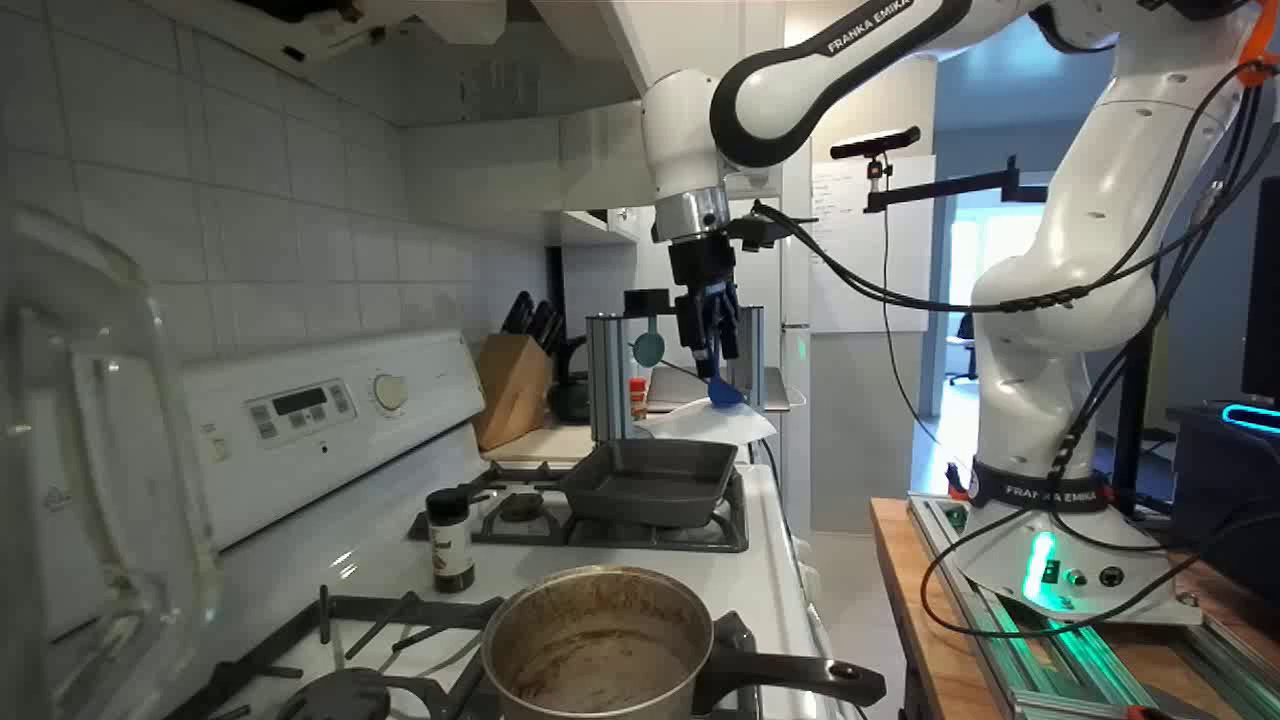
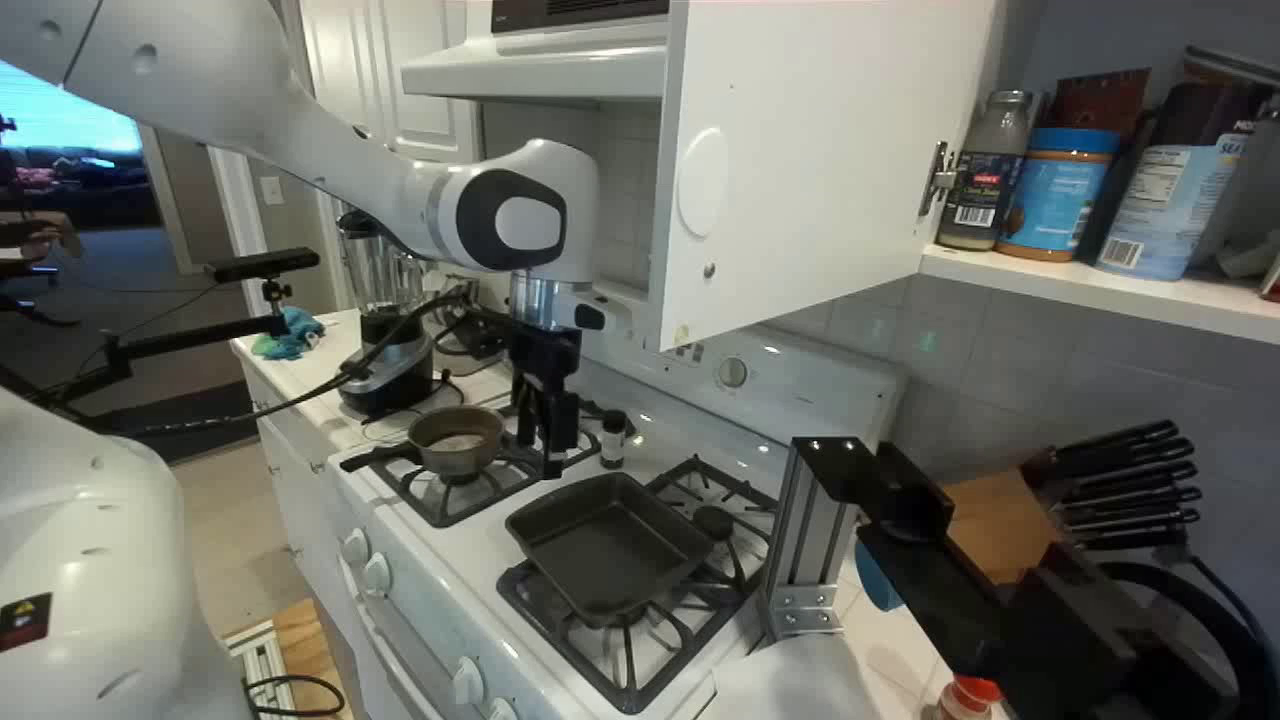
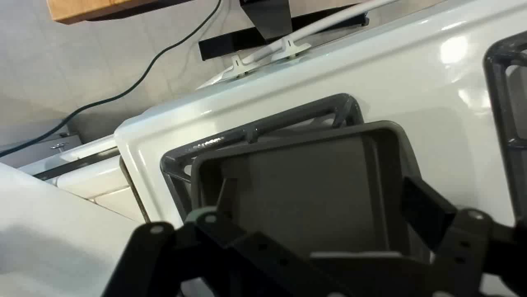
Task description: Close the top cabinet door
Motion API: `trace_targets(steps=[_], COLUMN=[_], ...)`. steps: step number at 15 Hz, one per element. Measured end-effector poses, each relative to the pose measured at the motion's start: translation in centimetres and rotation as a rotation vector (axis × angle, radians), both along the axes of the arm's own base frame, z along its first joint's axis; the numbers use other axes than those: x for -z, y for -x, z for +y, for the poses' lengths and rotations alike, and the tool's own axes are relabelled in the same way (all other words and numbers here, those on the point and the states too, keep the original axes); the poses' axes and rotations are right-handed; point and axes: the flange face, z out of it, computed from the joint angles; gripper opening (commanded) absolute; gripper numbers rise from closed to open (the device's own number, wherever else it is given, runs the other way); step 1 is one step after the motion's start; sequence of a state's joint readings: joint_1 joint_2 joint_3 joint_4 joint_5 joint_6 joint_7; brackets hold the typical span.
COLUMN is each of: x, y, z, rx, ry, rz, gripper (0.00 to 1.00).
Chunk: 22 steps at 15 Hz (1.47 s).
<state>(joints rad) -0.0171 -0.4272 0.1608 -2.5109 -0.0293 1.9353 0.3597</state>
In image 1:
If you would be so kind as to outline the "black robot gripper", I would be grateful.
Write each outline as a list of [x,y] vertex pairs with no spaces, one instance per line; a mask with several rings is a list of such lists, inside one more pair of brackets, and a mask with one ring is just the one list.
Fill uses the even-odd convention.
[[717,376],[717,354],[739,360],[736,253],[728,245],[728,200],[722,188],[692,188],[656,200],[654,235],[667,250],[682,346],[692,350],[696,376]]

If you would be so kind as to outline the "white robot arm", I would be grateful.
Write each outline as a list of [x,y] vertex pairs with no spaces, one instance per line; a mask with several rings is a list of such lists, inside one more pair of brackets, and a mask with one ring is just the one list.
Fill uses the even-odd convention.
[[1273,71],[1275,0],[860,0],[788,49],[686,63],[643,92],[656,235],[667,245],[682,346],[699,376],[731,356],[731,167],[776,167],[831,105],[908,56],[966,52],[1038,19],[1113,75],[1051,173],[1027,253],[972,292],[980,350],[980,491],[1071,509],[1093,460],[1088,360],[1156,311],[1159,235]]

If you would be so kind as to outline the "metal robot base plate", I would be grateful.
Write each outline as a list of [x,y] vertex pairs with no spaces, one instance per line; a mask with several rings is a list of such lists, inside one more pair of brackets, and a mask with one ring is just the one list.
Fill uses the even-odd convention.
[[1280,720],[1275,660],[1212,617],[1116,514],[1056,517],[914,498],[926,617],[980,649],[1012,720]]

